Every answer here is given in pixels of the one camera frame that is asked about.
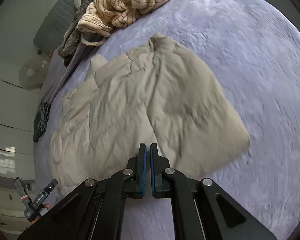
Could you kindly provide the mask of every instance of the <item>fuzzy bed cover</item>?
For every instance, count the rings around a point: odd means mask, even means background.
[[[287,239],[300,221],[299,31],[263,0],[171,0],[117,30],[98,53],[110,61],[156,32],[207,63],[250,135],[250,150],[210,177],[278,240]],[[61,99],[82,83],[96,52],[58,93],[47,131],[34,146],[39,189],[52,180],[50,139]],[[55,190],[46,202],[60,199]],[[170,200],[127,200],[121,239],[174,239]]]

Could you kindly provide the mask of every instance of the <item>round metal pin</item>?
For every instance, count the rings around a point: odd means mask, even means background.
[[[87,187],[91,187],[94,185],[94,180],[93,179],[87,179],[84,184],[87,186]]]
[[[206,186],[211,186],[213,181],[211,179],[205,178],[202,180],[202,183]]]
[[[169,175],[172,175],[175,172],[175,170],[173,168],[166,168],[164,170],[164,172],[167,173],[167,174],[169,174]]]
[[[131,175],[133,173],[133,170],[132,169],[124,169],[123,170],[123,174],[124,175]]]

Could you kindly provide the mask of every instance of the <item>beige jacket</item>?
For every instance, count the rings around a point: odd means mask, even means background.
[[[195,179],[249,147],[209,67],[160,34],[110,62],[91,60],[85,82],[64,98],[51,141],[53,176],[66,195],[87,178],[126,168],[140,143],[153,142],[172,167]]]

